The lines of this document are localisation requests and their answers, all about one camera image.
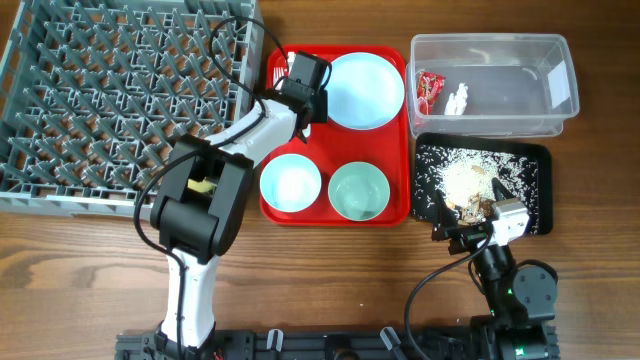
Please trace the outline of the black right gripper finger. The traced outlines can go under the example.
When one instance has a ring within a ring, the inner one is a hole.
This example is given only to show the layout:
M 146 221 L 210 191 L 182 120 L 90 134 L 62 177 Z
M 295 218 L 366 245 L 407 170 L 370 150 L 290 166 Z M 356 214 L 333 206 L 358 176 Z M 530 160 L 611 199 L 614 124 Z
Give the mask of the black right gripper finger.
M 453 237 L 454 232 L 457 229 L 457 220 L 446 205 L 444 195 L 440 190 L 435 191 L 434 204 L 437 217 L 436 221 L 433 223 L 432 239 L 434 241 L 448 240 Z
M 496 202 L 514 198 L 514 195 L 500 182 L 498 178 L 493 178 L 491 180 L 491 185 Z

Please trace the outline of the food scraps and rice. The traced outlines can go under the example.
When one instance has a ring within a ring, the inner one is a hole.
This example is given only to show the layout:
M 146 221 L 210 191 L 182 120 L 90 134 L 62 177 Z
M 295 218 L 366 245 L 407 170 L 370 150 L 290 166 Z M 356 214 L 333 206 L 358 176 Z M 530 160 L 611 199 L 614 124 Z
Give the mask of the food scraps and rice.
M 419 145 L 414 161 L 411 216 L 430 222 L 438 215 L 435 193 L 460 225 L 489 217 L 497 201 L 492 181 L 499 180 L 528 209 L 527 232 L 539 232 L 538 163 L 504 152 Z

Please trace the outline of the white plastic fork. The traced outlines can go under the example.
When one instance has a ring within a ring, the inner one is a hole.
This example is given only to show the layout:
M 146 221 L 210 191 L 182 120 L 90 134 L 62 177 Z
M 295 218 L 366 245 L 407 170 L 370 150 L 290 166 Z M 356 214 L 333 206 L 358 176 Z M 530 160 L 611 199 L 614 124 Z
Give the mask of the white plastic fork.
M 273 88 L 279 90 L 288 74 L 288 67 L 276 67 L 273 72 Z

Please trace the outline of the light green bowl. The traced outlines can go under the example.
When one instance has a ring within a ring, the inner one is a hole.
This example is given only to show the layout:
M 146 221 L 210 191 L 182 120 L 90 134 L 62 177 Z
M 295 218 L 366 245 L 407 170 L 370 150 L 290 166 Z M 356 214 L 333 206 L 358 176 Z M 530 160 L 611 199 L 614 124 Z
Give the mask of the light green bowl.
M 383 213 L 391 187 L 385 174 L 367 162 L 350 162 L 338 168 L 328 184 L 333 209 L 343 218 L 365 222 Z

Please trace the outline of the white tissue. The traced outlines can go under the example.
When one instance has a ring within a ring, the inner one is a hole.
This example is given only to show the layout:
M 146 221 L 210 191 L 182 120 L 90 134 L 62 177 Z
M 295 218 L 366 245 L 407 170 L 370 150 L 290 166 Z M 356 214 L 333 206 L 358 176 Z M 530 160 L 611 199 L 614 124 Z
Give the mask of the white tissue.
M 468 87 L 465 83 L 460 83 L 455 93 L 450 93 L 444 114 L 460 116 L 463 115 L 467 106 Z

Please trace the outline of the yellow plastic cup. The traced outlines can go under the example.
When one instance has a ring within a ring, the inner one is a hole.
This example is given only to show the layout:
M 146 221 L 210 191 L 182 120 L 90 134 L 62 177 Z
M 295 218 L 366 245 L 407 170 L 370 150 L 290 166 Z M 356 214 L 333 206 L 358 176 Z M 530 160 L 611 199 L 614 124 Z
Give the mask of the yellow plastic cup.
M 190 190 L 193 190 L 197 193 L 201 193 L 201 194 L 213 194 L 215 189 L 216 189 L 216 185 L 210 181 L 208 181 L 207 179 L 204 179 L 202 181 L 196 181 L 193 179 L 189 179 L 187 182 L 187 188 Z

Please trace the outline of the red snack wrapper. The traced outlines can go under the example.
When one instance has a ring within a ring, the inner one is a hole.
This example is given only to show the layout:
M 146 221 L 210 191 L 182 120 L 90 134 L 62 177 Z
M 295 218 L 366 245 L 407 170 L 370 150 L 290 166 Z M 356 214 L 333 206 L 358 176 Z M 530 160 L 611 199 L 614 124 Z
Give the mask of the red snack wrapper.
M 429 115 L 437 101 L 446 78 L 442 75 L 421 71 L 418 75 L 416 98 L 418 110 L 423 115 Z

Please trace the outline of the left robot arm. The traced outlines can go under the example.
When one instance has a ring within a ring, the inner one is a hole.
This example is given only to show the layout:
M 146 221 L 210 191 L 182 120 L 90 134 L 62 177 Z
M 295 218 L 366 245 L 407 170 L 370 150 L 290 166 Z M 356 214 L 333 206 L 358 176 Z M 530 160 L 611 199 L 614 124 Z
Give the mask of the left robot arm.
M 150 215 L 170 270 L 167 314 L 155 335 L 162 356 L 213 357 L 217 267 L 239 232 L 254 169 L 303 138 L 310 124 L 327 121 L 330 76 L 329 61 L 300 51 L 279 88 L 267 90 L 230 128 L 175 144 Z

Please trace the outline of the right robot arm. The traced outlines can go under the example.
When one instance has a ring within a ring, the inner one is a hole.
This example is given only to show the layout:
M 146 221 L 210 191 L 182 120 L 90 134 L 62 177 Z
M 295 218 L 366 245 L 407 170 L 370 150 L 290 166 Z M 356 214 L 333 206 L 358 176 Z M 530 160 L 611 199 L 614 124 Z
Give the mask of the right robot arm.
M 528 208 L 496 178 L 496 201 L 488 219 L 462 225 L 446 205 L 441 191 L 434 203 L 435 241 L 449 242 L 449 253 L 469 253 L 468 264 L 477 274 L 474 283 L 484 295 L 490 313 L 474 316 L 461 330 L 447 330 L 451 352 L 459 359 L 558 359 L 554 326 L 558 274 L 534 259 L 515 260 L 509 243 L 521 237 L 529 223 Z

